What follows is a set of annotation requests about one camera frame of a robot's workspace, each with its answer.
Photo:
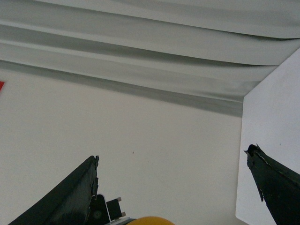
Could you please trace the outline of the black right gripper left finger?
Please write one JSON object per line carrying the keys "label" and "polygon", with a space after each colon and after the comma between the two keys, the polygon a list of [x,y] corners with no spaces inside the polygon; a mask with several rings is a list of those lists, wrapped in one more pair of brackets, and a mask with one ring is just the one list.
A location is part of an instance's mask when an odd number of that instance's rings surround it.
{"label": "black right gripper left finger", "polygon": [[90,156],[11,225],[83,225],[98,191],[99,156]]}

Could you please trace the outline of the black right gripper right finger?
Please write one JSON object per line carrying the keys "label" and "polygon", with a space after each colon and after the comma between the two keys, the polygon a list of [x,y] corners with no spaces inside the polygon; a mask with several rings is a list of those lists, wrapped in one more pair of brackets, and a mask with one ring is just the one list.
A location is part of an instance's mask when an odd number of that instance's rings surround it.
{"label": "black right gripper right finger", "polygon": [[245,151],[260,199],[277,225],[300,223],[300,175],[267,156],[258,145]]}

